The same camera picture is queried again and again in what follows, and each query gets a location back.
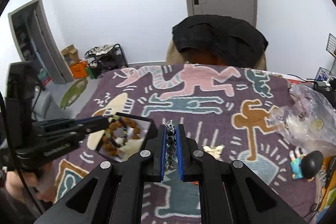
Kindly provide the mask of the black square jewelry box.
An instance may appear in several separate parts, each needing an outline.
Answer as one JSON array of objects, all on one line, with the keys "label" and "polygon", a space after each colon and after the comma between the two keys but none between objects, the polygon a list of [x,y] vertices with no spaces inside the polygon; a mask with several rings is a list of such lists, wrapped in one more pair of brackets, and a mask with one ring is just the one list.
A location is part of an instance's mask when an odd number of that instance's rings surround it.
[{"label": "black square jewelry box", "polygon": [[116,113],[108,118],[108,127],[98,132],[95,151],[107,160],[123,162],[142,151],[148,140],[157,136],[154,121],[130,114]]}]

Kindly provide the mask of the gold butterfly hair clip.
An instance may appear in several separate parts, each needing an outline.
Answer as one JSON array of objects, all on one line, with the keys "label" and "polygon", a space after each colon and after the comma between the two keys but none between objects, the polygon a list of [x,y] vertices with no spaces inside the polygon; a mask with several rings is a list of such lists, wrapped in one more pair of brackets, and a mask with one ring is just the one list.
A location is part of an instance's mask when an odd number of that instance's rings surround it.
[{"label": "gold butterfly hair clip", "polygon": [[203,146],[203,151],[209,153],[210,155],[212,155],[215,159],[222,161],[223,159],[221,158],[222,152],[224,149],[224,145],[218,145],[218,146]]}]

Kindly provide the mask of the green oval rug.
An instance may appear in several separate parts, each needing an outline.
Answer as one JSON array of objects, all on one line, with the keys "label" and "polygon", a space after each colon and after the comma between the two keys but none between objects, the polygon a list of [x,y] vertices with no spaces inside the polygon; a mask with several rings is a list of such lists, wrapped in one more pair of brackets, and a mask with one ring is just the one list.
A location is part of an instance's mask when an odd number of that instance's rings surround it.
[{"label": "green oval rug", "polygon": [[60,108],[62,110],[65,110],[66,108],[74,104],[77,101],[77,99],[81,96],[81,94],[85,91],[87,85],[88,85],[87,78],[81,78],[77,80],[64,94],[60,102]]}]

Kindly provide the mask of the small cartoon figurine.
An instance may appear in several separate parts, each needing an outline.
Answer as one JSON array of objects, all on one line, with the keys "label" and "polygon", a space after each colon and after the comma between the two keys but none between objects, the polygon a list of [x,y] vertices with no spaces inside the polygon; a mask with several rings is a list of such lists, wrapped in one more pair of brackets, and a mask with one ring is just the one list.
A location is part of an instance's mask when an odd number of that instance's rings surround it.
[{"label": "small cartoon figurine", "polygon": [[289,152],[292,179],[307,179],[313,181],[323,165],[323,154],[320,151],[313,151],[302,154],[299,147]]}]

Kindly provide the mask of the patterned purple woven blanket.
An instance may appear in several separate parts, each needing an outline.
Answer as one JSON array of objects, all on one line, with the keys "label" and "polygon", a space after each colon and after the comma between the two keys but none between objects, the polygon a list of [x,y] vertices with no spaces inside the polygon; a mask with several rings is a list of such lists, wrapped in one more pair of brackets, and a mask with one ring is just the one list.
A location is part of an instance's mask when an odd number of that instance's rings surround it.
[{"label": "patterned purple woven blanket", "polygon": [[265,72],[220,66],[125,68],[90,81],[68,107],[75,117],[121,112],[174,120],[200,148],[224,145],[223,161],[243,161],[309,223],[321,196],[317,180],[292,179],[293,146],[272,131],[269,112],[291,105],[287,82]]}]

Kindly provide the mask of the orange box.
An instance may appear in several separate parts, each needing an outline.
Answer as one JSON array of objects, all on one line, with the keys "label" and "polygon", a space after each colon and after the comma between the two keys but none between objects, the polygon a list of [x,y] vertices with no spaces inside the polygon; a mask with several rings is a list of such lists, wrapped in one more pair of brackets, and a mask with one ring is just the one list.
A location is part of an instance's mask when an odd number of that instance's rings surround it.
[{"label": "orange box", "polygon": [[86,71],[87,62],[86,61],[80,61],[75,65],[70,66],[70,70],[72,72],[72,75],[75,79],[81,79],[84,77],[88,77],[88,73]]}]

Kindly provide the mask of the cardboard box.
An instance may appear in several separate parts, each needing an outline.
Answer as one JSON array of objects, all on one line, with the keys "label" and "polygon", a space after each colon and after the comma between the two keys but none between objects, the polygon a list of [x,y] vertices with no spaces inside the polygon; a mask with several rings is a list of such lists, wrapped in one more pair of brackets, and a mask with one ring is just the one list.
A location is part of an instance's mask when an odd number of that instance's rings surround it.
[{"label": "cardboard box", "polygon": [[64,48],[61,53],[68,66],[75,65],[80,61],[78,50],[73,44]]}]

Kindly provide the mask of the clear plastic bag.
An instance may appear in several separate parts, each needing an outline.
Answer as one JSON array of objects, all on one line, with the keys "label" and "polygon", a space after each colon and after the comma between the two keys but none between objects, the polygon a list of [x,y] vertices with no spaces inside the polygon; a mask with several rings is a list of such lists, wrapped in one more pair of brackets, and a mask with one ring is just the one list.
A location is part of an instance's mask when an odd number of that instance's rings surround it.
[{"label": "clear plastic bag", "polygon": [[294,103],[270,112],[270,123],[290,144],[308,153],[335,155],[335,109],[321,93],[303,84],[291,84]]}]

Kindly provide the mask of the black shoe rack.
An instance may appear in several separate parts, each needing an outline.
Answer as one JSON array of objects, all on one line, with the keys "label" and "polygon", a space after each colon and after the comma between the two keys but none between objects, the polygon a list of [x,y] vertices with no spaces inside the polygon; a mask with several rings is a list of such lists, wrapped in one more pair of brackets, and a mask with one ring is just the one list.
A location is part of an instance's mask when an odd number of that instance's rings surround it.
[{"label": "black shoe rack", "polygon": [[93,47],[85,53],[84,57],[95,79],[105,72],[128,67],[119,43]]}]

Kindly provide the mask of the black jacket on chair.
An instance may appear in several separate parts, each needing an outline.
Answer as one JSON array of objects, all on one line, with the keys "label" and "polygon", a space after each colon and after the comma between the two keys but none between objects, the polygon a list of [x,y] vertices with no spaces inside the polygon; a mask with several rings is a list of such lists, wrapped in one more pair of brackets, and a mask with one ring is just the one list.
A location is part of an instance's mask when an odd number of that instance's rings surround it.
[{"label": "black jacket on chair", "polygon": [[206,51],[227,65],[241,68],[255,67],[268,47],[260,31],[231,16],[189,16],[173,27],[172,34],[179,53]]}]

